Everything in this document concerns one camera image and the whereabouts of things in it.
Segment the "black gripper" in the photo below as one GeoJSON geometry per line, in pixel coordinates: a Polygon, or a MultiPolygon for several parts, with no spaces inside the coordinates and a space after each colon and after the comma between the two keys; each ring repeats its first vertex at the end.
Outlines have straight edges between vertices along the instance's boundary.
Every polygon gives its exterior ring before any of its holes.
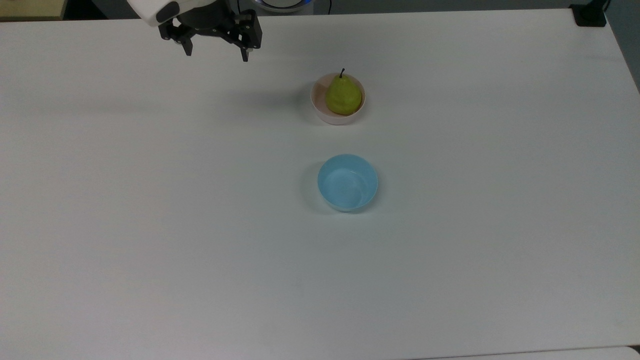
{"type": "Polygon", "coordinates": [[[249,53],[262,47],[263,31],[259,23],[258,14],[253,9],[247,9],[239,14],[218,13],[215,24],[195,25],[197,14],[188,16],[187,13],[177,17],[180,25],[173,24],[173,20],[158,25],[160,37],[171,40],[182,46],[187,56],[193,53],[192,38],[195,35],[204,37],[217,37],[229,44],[237,46],[241,50],[242,61],[249,61],[249,53]]]}

